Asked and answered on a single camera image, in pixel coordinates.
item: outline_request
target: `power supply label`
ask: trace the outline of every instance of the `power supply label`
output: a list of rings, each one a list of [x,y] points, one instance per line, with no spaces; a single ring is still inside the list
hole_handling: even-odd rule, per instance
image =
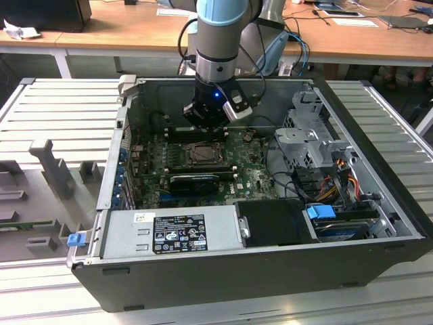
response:
[[[204,215],[155,217],[152,246],[155,254],[207,251]]]

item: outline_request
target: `robotic arm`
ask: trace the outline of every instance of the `robotic arm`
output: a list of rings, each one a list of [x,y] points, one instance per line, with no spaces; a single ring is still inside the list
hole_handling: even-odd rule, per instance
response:
[[[271,73],[276,67],[286,42],[277,44],[279,53],[272,56],[277,58],[277,62],[266,60],[266,54],[263,53],[265,44],[262,44],[262,31],[258,23],[261,20],[260,25],[264,24],[263,33],[267,33],[266,28],[274,31],[272,35],[266,35],[266,40],[272,40],[265,42],[267,45],[272,45],[275,36],[287,34],[283,31],[282,22],[269,20],[271,2],[278,2],[281,7],[278,10],[282,12],[285,1],[268,0],[264,7],[264,19],[259,18],[263,0],[159,0],[163,5],[198,14],[196,88],[192,103],[183,109],[184,117],[194,126],[215,129],[248,116],[252,113],[252,107],[258,105],[261,98],[255,95],[248,97],[234,74],[241,56],[243,62],[249,62],[249,66],[252,63],[256,66],[257,61],[265,72]],[[245,43],[242,49],[249,48],[251,51],[240,52],[241,43]],[[274,64],[274,67],[269,68],[269,64]]]

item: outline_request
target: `desk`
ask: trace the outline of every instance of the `desk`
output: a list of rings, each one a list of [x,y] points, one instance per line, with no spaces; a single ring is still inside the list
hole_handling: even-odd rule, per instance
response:
[[[415,5],[422,5],[414,1],[399,0],[391,5],[385,12],[383,10],[390,1],[363,0],[362,4],[371,9],[355,9],[351,4],[345,8],[354,8],[355,11],[364,16],[403,16],[410,14],[409,9]],[[289,16],[292,12],[299,12],[312,5],[294,5],[287,2],[284,15]],[[322,17],[329,17],[319,12]],[[296,18],[316,18],[311,10],[294,14]],[[413,15],[423,21],[427,16]],[[422,31],[409,34],[399,29],[387,29],[385,23],[379,18],[364,18],[375,22],[379,28],[339,26],[332,19],[327,19],[331,24],[328,26],[323,20],[299,19],[299,27],[302,38],[310,45],[311,62],[341,63],[341,64],[371,64],[386,66],[431,66],[433,64],[433,35]],[[287,20],[289,27],[296,31],[294,20]],[[299,55],[299,46],[294,49],[289,44],[284,51],[287,60],[296,59]]]
[[[359,11],[366,16],[405,15],[416,2],[398,0],[386,12],[389,1],[363,0],[363,5],[376,11]],[[288,1],[285,15],[299,12],[311,5],[294,5]],[[82,33],[43,32],[34,40],[15,41],[0,36],[3,53],[50,54],[55,57],[63,78],[72,76],[69,56],[132,56],[178,58],[177,37],[186,17],[157,16],[157,5],[139,3],[125,6],[123,1],[106,3],[91,1],[92,19]],[[311,10],[295,14],[297,18],[314,18]],[[338,26],[332,20],[299,20],[302,38],[311,47],[311,62],[342,64],[373,64],[399,66],[431,66],[433,35],[424,32],[408,34],[402,30],[386,30],[386,25],[372,18],[380,27]],[[295,29],[293,20],[288,20]],[[298,44],[289,43],[284,60],[293,62],[299,56]]]

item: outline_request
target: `table leg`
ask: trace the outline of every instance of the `table leg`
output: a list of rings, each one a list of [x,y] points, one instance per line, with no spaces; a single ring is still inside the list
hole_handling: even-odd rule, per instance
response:
[[[114,65],[116,67],[116,72],[122,73],[122,62],[120,61],[120,58],[118,56],[114,56]]]
[[[72,73],[69,69],[69,57],[65,49],[52,49],[52,56],[54,56],[59,68],[60,74],[63,79],[71,79]]]

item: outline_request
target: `laptop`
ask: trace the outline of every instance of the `laptop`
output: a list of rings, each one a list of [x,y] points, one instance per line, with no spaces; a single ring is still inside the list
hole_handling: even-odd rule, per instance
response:
[[[379,16],[379,19],[389,25],[389,27],[394,28],[416,29],[427,26],[426,22],[415,17]]]

